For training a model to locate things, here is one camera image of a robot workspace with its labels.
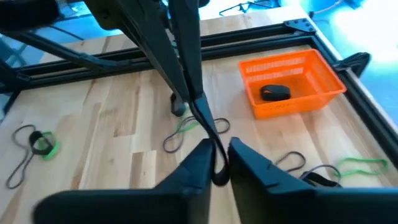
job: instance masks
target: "green loop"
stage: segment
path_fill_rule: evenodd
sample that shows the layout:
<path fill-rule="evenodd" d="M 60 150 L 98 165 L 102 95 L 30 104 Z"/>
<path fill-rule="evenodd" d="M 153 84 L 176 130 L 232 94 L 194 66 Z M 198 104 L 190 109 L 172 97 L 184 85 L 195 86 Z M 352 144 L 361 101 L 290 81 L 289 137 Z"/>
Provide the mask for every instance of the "green loop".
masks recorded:
<path fill-rule="evenodd" d="M 184 128 L 181 128 L 181 127 L 182 127 L 182 122 L 183 122 L 183 120 L 187 117 L 189 111 L 190 111 L 190 110 L 186 110 L 185 113 L 181 116 L 180 121 L 178 122 L 178 125 L 177 125 L 177 132 L 178 132 L 178 133 L 185 133 L 185 132 L 190 131 L 190 130 L 192 130 L 193 128 L 195 128 L 196 126 L 199 125 L 199 122 L 198 122 L 198 121 L 193 121 L 193 122 L 192 122 L 191 124 L 189 124 L 188 126 L 185 126 Z"/>
<path fill-rule="evenodd" d="M 54 136 L 54 134 L 51 131 L 47 131 L 47 132 L 44 132 L 42 134 L 43 134 L 44 137 L 49 139 L 50 142 L 55 143 L 54 146 L 53 146 L 53 149 L 51 150 L 51 152 L 49 154 L 47 154 L 47 155 L 42 156 L 42 158 L 45 161 L 49 161 L 52 158 L 54 158 L 54 156 L 57 154 L 60 145 L 59 145 L 58 141 L 55 139 L 55 136 Z M 45 141 L 43 141 L 42 139 L 38 140 L 38 144 L 39 144 L 38 145 L 38 149 L 39 150 L 44 150 L 47 147 L 47 143 Z"/>
<path fill-rule="evenodd" d="M 374 163 L 374 162 L 381 162 L 383 164 L 383 167 L 381 170 L 377 170 L 377 171 L 367 171 L 367 170 L 361 170 L 361 169 L 354 169 L 354 170 L 350 170 L 347 172 L 342 172 L 341 176 L 342 177 L 347 177 L 349 175 L 353 175 L 353 174 L 364 174 L 364 175 L 381 175 L 383 173 L 385 173 L 388 170 L 388 162 L 385 159 L 358 159 L 358 158 L 353 158 L 353 157 L 346 157 L 344 159 L 342 159 L 341 161 L 339 161 L 339 163 L 337 163 L 337 168 L 340 170 L 340 167 L 343 165 L 343 163 L 345 162 L 364 162 L 364 163 Z"/>

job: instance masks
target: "wooden floor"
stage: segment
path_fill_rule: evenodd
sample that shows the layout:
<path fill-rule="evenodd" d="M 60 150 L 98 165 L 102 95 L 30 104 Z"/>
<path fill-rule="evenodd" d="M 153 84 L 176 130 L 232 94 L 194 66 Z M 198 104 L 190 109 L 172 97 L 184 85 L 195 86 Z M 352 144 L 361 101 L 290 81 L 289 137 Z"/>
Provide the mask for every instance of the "wooden floor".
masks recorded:
<path fill-rule="evenodd" d="M 284 7 L 244 16 L 202 21 L 202 34 L 245 29 L 305 17 L 301 9 Z M 74 49 L 99 53 L 132 46 L 125 36 L 72 44 Z M 236 136 L 274 161 L 289 151 L 300 151 L 307 165 L 336 164 L 347 156 L 386 156 L 344 95 L 320 111 L 255 120 L 249 106 L 238 62 L 250 58 L 307 49 L 308 46 L 203 62 L 203 86 L 213 116 L 231 121 L 222 135 L 225 146 Z M 45 56 L 45 61 L 55 60 Z M 151 188 L 170 174 L 185 156 L 206 137 L 197 127 L 185 136 L 175 154 L 162 150 L 163 139 L 172 133 L 178 118 L 170 114 L 170 89 L 155 70 L 87 80 L 23 91 L 0 126 L 0 184 L 22 159 L 22 150 L 11 142 L 11 133 L 24 124 L 55 131 L 61 150 L 51 161 L 35 157 L 27 179 L 18 189 L 0 188 L 0 223 L 30 223 L 32 207 L 42 198 L 68 189 Z M 21 139 L 27 133 L 21 133 Z M 290 158 L 281 167 L 298 164 Z M 350 165 L 347 169 L 367 165 Z M 321 175 L 334 179 L 324 169 Z M 344 178 L 344 187 L 398 186 L 397 171 L 390 166 L 384 175 Z M 240 223 L 230 185 L 212 188 L 210 223 Z"/>

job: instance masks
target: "cable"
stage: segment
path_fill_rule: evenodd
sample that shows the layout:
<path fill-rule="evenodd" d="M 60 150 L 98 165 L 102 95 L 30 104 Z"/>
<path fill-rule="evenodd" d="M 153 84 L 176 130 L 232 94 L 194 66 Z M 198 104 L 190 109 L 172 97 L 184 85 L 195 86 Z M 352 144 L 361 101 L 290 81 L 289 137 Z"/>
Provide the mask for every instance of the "cable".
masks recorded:
<path fill-rule="evenodd" d="M 58 30 L 58 31 L 64 32 L 64 33 L 66 33 L 66 34 L 68 34 L 68 35 L 70 35 L 70 36 L 72 36 L 72 37 L 74 37 L 74 38 L 76 38 L 76 39 L 84 40 L 83 38 L 79 37 L 78 35 L 72 34 L 71 32 L 66 31 L 66 30 L 64 30 L 64 29 L 61 29 L 61 28 L 59 28 L 59 27 L 56 27 L 56 26 L 49 26 L 49 27 L 51 27 L 51 28 L 53 28 L 53 29 L 56 29 L 56 30 Z"/>
<path fill-rule="evenodd" d="M 319 14 L 319 13 L 323 13 L 323 12 L 329 11 L 330 9 L 333 9 L 334 7 L 336 7 L 336 6 L 340 5 L 341 3 L 343 3 L 343 1 L 344 0 L 337 0 L 333 5 L 325 8 L 325 9 L 322 9 L 322 10 L 319 10 L 319 11 L 315 11 L 315 12 L 311 11 L 310 13 L 308 13 L 308 16 L 310 18 L 312 18 L 315 14 Z"/>
<path fill-rule="evenodd" d="M 304 172 L 304 173 L 299 177 L 299 179 L 302 179 L 302 180 L 305 179 L 305 178 L 306 178 L 308 175 L 310 175 L 313 171 L 315 171 L 315 170 L 317 170 L 317 169 L 319 169 L 319 168 L 322 168 L 322 167 L 327 167 L 327 168 L 331 168 L 331 169 L 335 170 L 335 173 L 336 173 L 336 176 L 337 176 L 337 181 L 336 181 L 336 185 L 335 185 L 334 187 L 339 186 L 339 183 L 340 183 L 341 178 L 342 178 L 341 173 L 340 173 L 340 171 L 339 171 L 335 166 L 328 165 L 328 164 L 319 165 L 319 166 L 316 166 L 316 167 L 310 169 L 310 170 L 307 171 L 307 172 Z"/>
<path fill-rule="evenodd" d="M 31 160 L 34 157 L 34 154 L 32 153 L 29 157 L 29 151 L 30 151 L 30 147 L 29 146 L 24 146 L 21 143 L 19 143 L 16 139 L 16 135 L 17 133 L 24 129 L 24 128 L 32 128 L 33 131 L 36 131 L 36 126 L 34 126 L 33 124 L 28 124 L 25 126 L 22 126 L 20 128 L 18 128 L 17 130 L 15 130 L 12 135 L 11 135 L 11 140 L 12 142 L 16 145 L 19 146 L 20 148 L 22 148 L 23 150 L 25 150 L 25 155 L 24 158 L 21 160 L 21 162 L 18 164 L 18 166 L 12 171 L 11 175 L 7 178 L 6 180 L 6 188 L 8 189 L 16 189 L 17 187 L 19 187 L 23 181 L 25 180 L 25 172 L 26 172 L 26 167 L 29 165 L 29 163 L 31 162 Z M 14 177 L 15 173 L 19 170 L 19 168 L 21 168 L 21 166 L 24 165 L 24 167 L 22 168 L 22 174 L 21 174 L 21 179 L 18 181 L 18 183 L 14 186 L 10 185 L 10 182 L 12 180 L 12 178 Z"/>
<path fill-rule="evenodd" d="M 167 137 L 163 140 L 163 150 L 164 150 L 165 152 L 167 152 L 167 153 L 175 153 L 175 152 L 177 152 L 177 151 L 181 148 L 181 146 L 182 146 L 182 144 L 183 144 L 185 132 L 187 132 L 187 131 L 189 131 L 189 130 L 191 130 L 191 129 L 193 129 L 194 127 L 196 127 L 196 126 L 199 125 L 197 122 L 194 122 L 194 123 L 190 124 L 189 126 L 187 126 L 187 124 L 188 124 L 189 122 L 192 122 L 192 121 L 196 121 L 196 118 L 195 118 L 194 116 L 189 116 L 189 117 L 184 118 L 184 119 L 181 120 L 181 122 L 179 122 L 179 124 L 177 125 L 177 128 L 176 128 L 175 132 L 172 133 L 171 135 L 167 136 Z M 229 129 L 230 129 L 230 127 L 231 127 L 231 123 L 230 123 L 226 118 L 216 118 L 216 119 L 214 119 L 214 122 L 215 122 L 215 123 L 217 123 L 217 122 L 222 122 L 222 121 L 224 121 L 224 122 L 226 123 L 226 127 L 225 127 L 225 129 L 222 130 L 222 131 L 217 131 L 218 134 L 224 134 L 224 133 L 228 132 Z M 168 149 L 166 148 L 166 144 L 167 144 L 170 140 L 172 140 L 172 139 L 174 138 L 174 136 L 176 136 L 177 134 L 181 134 L 181 135 L 182 135 L 182 136 L 181 136 L 180 142 L 178 143 L 178 145 L 177 145 L 177 147 L 176 147 L 175 149 L 168 150 Z"/>

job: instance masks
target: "orange basket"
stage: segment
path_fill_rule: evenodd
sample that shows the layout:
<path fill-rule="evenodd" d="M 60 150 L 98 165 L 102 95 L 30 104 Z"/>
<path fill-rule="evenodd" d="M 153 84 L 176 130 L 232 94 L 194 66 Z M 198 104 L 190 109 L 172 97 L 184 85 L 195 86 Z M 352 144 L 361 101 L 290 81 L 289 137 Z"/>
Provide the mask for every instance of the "orange basket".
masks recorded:
<path fill-rule="evenodd" d="M 257 119 L 318 110 L 346 91 L 344 84 L 314 49 L 243 61 L 239 63 L 239 69 Z M 260 89 L 265 85 L 289 87 L 290 99 L 264 101 Z"/>

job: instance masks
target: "black cord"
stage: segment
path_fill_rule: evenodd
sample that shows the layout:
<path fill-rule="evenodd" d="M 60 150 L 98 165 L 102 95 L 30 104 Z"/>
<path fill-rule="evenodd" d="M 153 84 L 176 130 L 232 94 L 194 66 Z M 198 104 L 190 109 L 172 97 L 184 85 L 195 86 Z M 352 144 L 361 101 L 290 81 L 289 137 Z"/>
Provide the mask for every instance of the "black cord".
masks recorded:
<path fill-rule="evenodd" d="M 56 26 L 49 26 L 49 27 L 51 27 L 51 28 L 53 28 L 53 29 L 56 29 L 56 30 L 58 30 L 58 31 L 64 32 L 64 33 L 66 33 L 66 34 L 68 34 L 68 35 L 70 35 L 70 36 L 72 36 L 72 37 L 74 37 L 74 38 L 76 38 L 76 39 L 84 40 L 83 38 L 79 37 L 78 35 L 72 34 L 71 32 L 66 31 L 66 30 L 64 30 L 64 29 L 61 29 L 61 28 L 59 28 L 59 27 L 56 27 Z"/>
<path fill-rule="evenodd" d="M 17 138 L 16 138 L 17 133 L 20 130 L 24 129 L 24 128 L 32 128 L 33 131 L 36 131 L 36 126 L 34 126 L 33 124 L 28 124 L 28 125 L 25 125 L 25 126 L 22 126 L 22 127 L 18 128 L 17 130 L 15 130 L 12 133 L 12 135 L 11 135 L 12 142 L 16 146 L 18 146 L 18 147 L 22 148 L 23 150 L 25 150 L 25 155 L 24 155 L 24 158 L 21 160 L 21 162 L 18 164 L 18 166 L 12 171 L 11 175 L 7 178 L 7 180 L 6 180 L 6 188 L 7 189 L 16 189 L 17 187 L 19 187 L 23 183 L 23 181 L 25 180 L 26 168 L 29 165 L 29 163 L 31 162 L 31 160 L 33 159 L 33 157 L 34 157 L 33 153 L 29 157 L 30 146 L 23 145 L 23 144 L 21 144 L 21 143 L 19 143 L 17 141 Z M 22 165 L 24 165 L 24 167 L 22 168 L 21 179 L 18 181 L 18 183 L 16 185 L 11 186 L 10 182 L 11 182 L 12 178 L 14 177 L 15 173 L 19 170 L 19 168 L 21 168 Z"/>
<path fill-rule="evenodd" d="M 189 117 L 186 117 L 185 119 L 183 119 L 183 120 L 181 121 L 181 123 L 179 124 L 177 130 L 175 130 L 174 133 L 172 133 L 171 135 L 167 136 L 167 137 L 163 140 L 163 150 L 164 150 L 165 152 L 167 152 L 167 153 L 175 153 L 175 152 L 177 152 L 177 151 L 181 148 L 181 146 L 182 146 L 182 144 L 183 144 L 183 141 L 184 141 L 184 134 L 185 134 L 184 131 L 180 131 L 180 130 L 181 130 L 181 129 L 184 129 L 184 127 L 185 127 L 189 122 L 196 121 L 196 120 L 197 120 L 197 119 L 196 119 L 194 116 L 189 116 Z M 231 123 L 230 123 L 226 118 L 216 118 L 216 119 L 214 119 L 214 122 L 215 122 L 215 123 L 217 123 L 217 122 L 222 122 L 222 121 L 226 123 L 226 127 L 225 127 L 224 130 L 217 131 L 218 134 L 224 134 L 224 133 L 228 132 L 229 129 L 230 129 L 230 127 L 231 127 Z M 170 140 L 172 140 L 172 139 L 174 138 L 174 136 L 176 136 L 177 134 L 181 134 L 181 138 L 180 138 L 181 140 L 179 141 L 179 143 L 178 143 L 178 145 L 177 145 L 176 148 L 174 148 L 174 149 L 172 149 L 172 150 L 168 150 L 168 149 L 166 148 L 166 144 L 167 144 Z"/>

